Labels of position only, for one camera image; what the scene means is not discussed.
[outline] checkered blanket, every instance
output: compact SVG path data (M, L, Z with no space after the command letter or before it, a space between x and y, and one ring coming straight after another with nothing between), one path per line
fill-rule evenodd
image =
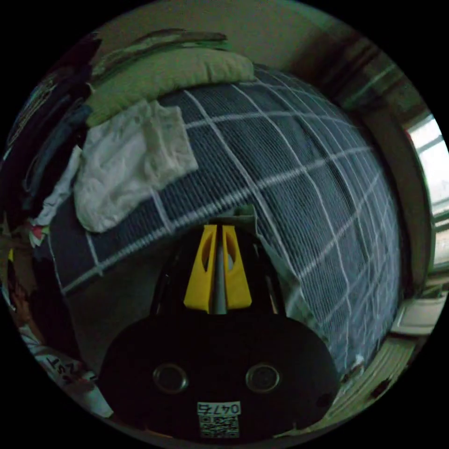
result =
M255 73L161 98L181 108L199 169L102 234L85 232L70 198L37 256L69 294L162 237L251 203L346 373L357 355L372 357L397 309L397 200L376 150L338 107L291 75Z

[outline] window frame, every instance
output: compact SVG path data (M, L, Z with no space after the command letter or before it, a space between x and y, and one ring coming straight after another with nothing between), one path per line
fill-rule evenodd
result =
M436 137L435 139L431 140L430 142L427 142L426 144L420 146L420 147L416 147L414 145L414 142L411 139L411 134L413 132L415 132L416 130L418 130L419 128L427 125L429 122L431 122L432 120L434 120L435 117L433 116L433 114L429 113L425 118L419 120L417 123L415 123L413 126L409 127L406 129L406 132L411 140L411 143L415 149L415 154L419 160L421 169L422 169L422 173L424 176L424 181L425 181L425 185L426 185L426 189L427 189L427 194L428 194L428 198L430 200L430 214L431 214L431 220L432 220L432 248L431 248L431 258L430 258L430 264L429 264L429 270L428 270L428 276L429 275L445 275L446 273L449 273L449 261L448 262L442 262L442 263L438 263L435 264L435 246L436 246L436 235L439 232L442 231L447 231L449 230L449 223L445 223L445 224L439 224L443 221L446 221L449 219L449 210L446 210L444 212L440 212L437 214L434 214L432 212L434 206L436 205L440 205L440 204L444 204L444 203L448 203L449 204L449 197L440 201L437 201L436 203L432 203L431 201L431 196L430 196L430 188L429 185L427 183L427 175L426 172L424 170L424 166L422 165L421 162L421 158L420 156L427 150L430 150L432 147L434 147L435 145L439 144L440 142L444 141L444 137L442 135L442 133Z

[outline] wall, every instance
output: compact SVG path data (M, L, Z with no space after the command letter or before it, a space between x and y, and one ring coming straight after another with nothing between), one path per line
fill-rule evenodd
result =
M303 78L350 28L291 0L163 0L124 14L98 29L103 43L94 59L163 28L226 34L234 51L256 63L294 70Z

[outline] sticker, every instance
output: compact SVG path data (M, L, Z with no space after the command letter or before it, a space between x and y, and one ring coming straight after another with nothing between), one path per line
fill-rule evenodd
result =
M202 438L238 438L240 402L198 402Z

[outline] white towel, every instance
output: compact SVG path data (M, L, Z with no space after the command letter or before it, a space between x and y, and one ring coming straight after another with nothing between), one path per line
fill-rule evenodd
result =
M87 133L74 185L78 220L88 231L104 232L197 168L181 109L139 101Z
M75 145L67 168L56 183L51 195L44 200L42 211L36 218L29 221L33 226L48 226L55 217L58 207L72 193L72 180L80 166L81 153L81 148Z

